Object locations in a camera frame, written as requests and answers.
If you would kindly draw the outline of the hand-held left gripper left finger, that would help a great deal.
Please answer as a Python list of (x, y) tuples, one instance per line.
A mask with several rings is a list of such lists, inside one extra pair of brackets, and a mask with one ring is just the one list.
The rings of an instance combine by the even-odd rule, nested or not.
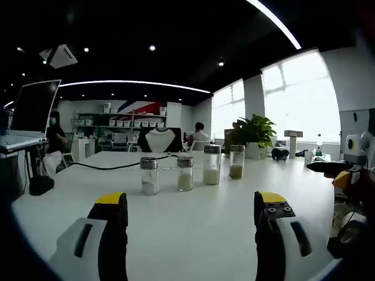
[(62, 280), (127, 280), (127, 227), (127, 195), (102, 196), (57, 239), (49, 265)]

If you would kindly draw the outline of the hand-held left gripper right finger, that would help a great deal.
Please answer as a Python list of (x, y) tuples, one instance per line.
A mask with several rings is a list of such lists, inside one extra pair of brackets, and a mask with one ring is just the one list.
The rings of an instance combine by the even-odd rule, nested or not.
[(254, 193), (256, 280), (325, 280), (340, 264), (324, 230), (297, 217), (277, 193)]

